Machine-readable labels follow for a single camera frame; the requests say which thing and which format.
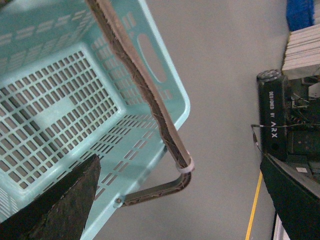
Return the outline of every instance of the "cable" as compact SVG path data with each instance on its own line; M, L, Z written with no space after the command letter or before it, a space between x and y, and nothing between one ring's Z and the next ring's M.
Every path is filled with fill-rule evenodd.
M259 149L259 151L263 154L263 155L266 155L262 150L261 148L259 147L259 143L258 143L258 138L257 138L257 135L255 133L255 129L254 127L251 125L251 129L252 129L252 137L253 137L253 142L254 142L254 145L256 145L256 147Z
M293 93L293 95L295 95L296 97L298 97L298 99L294 99L293 101L297 101L297 100L303 100L303 101L305 101L306 103L310 103L309 101L307 101L307 100L305 100L304 98L302 98L302 97L300 97L298 94L295 94L295 93Z
M281 126L266 126L266 125L251 124L250 126L251 126L251 128L280 129L280 128L291 128L291 127L296 127L296 126L317 126L317 127L320 127L320 124L317 124L317 123L297 123L297 124L292 124L292 125L281 125Z
M292 125L282 125L282 126L266 126L266 125L258 125L258 124L251 124L251 130L252 130L252 138L253 138L253 143L256 145L256 147L259 149L259 151L266 156L266 154L261 150L259 147L258 143L258 138L255 132L255 128L290 128L290 127L296 127L296 126L318 126L320 127L320 124L315 124L315 123L298 123L298 124L292 124Z
M305 117L305 115L302 114L302 112L299 109L291 109L294 113L298 114L301 118L303 118L306 121L309 121L308 118Z

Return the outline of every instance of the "yellow floor line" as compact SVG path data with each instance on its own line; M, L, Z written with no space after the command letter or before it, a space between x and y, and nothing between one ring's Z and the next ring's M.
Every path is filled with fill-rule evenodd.
M262 172L260 171L258 183L256 185L254 200L253 200L253 204L252 204L252 210L251 210L250 220L249 220L249 224L248 224L248 229L246 230L245 240L249 240L249 238L250 238L252 224L254 222L256 208L257 208L257 202L258 202L261 182L262 182Z

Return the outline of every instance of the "gray floor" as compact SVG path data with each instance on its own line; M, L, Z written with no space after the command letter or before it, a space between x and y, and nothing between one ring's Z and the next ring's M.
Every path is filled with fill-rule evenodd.
M189 94L180 129L196 161L190 186L176 195L116 211L95 240L244 240L260 155L259 72L281 67L288 37L285 0L148 0ZM146 186L177 176L170 156ZM262 183L251 240L269 240L274 218Z

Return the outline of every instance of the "basket handle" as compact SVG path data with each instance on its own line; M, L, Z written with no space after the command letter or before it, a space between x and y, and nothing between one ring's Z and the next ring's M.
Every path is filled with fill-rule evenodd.
M191 172L194 169L192 158L182 143L153 79L119 20L110 0L86 0L86 2L102 30L104 38L109 42L111 50L122 61L144 101L148 103L158 124L160 136L181 173L175 181L128 194L124 200L118 198L116 202L118 204L123 203L123 206L130 206L177 193L184 189L191 180Z

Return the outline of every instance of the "light blue basket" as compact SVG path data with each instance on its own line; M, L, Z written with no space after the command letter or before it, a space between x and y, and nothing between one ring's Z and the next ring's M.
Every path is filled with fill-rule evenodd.
M113 7L179 128L190 102L145 1ZM15 0L0 22L0 222L95 153L101 174L82 235L93 239L164 155L157 123L85 1Z

